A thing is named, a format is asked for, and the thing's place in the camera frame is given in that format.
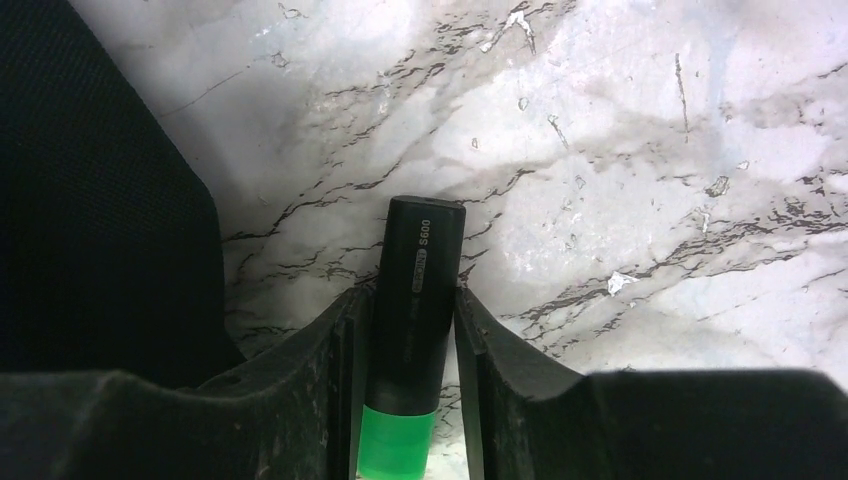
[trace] green cap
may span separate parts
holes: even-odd
[[[359,474],[367,480],[421,480],[435,423],[436,412],[407,417],[364,407]]]

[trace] marble surface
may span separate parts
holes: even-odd
[[[373,278],[388,199],[421,194],[468,209],[462,281],[573,369],[848,386],[844,1],[72,3],[212,191],[249,355]],[[457,380],[428,478],[467,478]]]

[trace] scratch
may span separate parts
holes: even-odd
[[[592,65],[594,65],[598,62],[606,60],[606,59],[608,59],[608,58],[610,58],[614,55],[621,53],[622,51],[624,51],[626,49],[635,47],[636,45],[639,45],[639,44],[645,42],[646,40],[648,40],[648,38],[650,38],[650,37],[647,36],[647,35],[643,35],[642,38],[640,38],[638,40],[634,40],[633,42],[628,43],[627,45],[624,45],[621,48],[617,48],[617,49],[613,50],[612,52],[609,52],[609,53],[602,55],[598,58],[592,59],[591,61],[588,61],[586,63],[582,63],[580,65],[567,65],[566,66],[566,73],[586,70],[588,67],[590,67],[590,66],[592,66]],[[567,78],[567,76],[563,76],[563,75],[557,76],[556,78],[554,78],[553,80],[551,80],[550,82],[548,82],[544,86],[557,85],[560,82],[562,82],[563,80],[565,80],[566,78]]]
[[[686,141],[685,143],[689,143],[689,113],[686,111],[686,92],[683,91],[683,76],[681,72],[683,69],[680,67],[680,54],[674,54],[674,70],[677,75],[677,89],[680,91],[680,103],[683,104],[683,126],[686,128]]]
[[[530,53],[536,55],[536,36],[533,34],[533,27],[524,19],[524,12],[516,12],[515,23],[524,30],[524,36],[527,37],[527,43],[530,45]]]
[[[175,113],[181,112],[181,111],[185,110],[186,108],[188,108],[188,107],[190,107],[190,106],[194,105],[195,103],[199,102],[199,101],[200,101],[200,99],[202,99],[202,98],[203,98],[203,97],[205,97],[206,95],[209,95],[209,92],[211,92],[212,90],[215,90],[216,88],[220,87],[221,85],[223,85],[223,84],[227,83],[228,81],[230,81],[230,80],[232,80],[232,79],[236,78],[237,76],[241,75],[241,73],[242,73],[243,71],[244,71],[244,70],[239,71],[239,72],[236,72],[236,73],[234,73],[234,74],[230,75],[229,77],[227,77],[227,78],[225,78],[225,79],[221,80],[220,82],[216,83],[215,85],[212,85],[211,87],[207,88],[207,89],[206,89],[206,91],[205,91],[205,92],[203,92],[203,94],[202,94],[202,95],[200,95],[199,97],[195,98],[194,100],[192,100],[192,101],[190,101],[190,102],[186,103],[185,105],[183,105],[183,106],[181,106],[181,107],[177,107],[177,108],[175,108],[175,109],[173,109],[173,110],[171,110],[171,111],[168,111],[168,112],[165,112],[165,113],[163,113],[163,114],[159,115],[159,118],[169,117],[169,116],[171,116],[171,115],[173,115],[173,114],[175,114]]]
[[[551,126],[554,127],[554,130],[556,130],[559,140],[562,142],[563,145],[565,145],[565,148],[568,148],[568,141],[565,139],[565,134],[562,133],[562,129],[559,128],[559,125],[557,125],[556,123],[558,118],[559,117],[557,117],[556,115],[548,115],[548,123],[550,123]]]

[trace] highlighter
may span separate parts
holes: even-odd
[[[371,324],[358,470],[419,480],[439,406],[465,208],[392,198]]]

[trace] black fabric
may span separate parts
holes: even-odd
[[[0,0],[0,202],[3,370],[243,361],[212,198],[65,0]]]

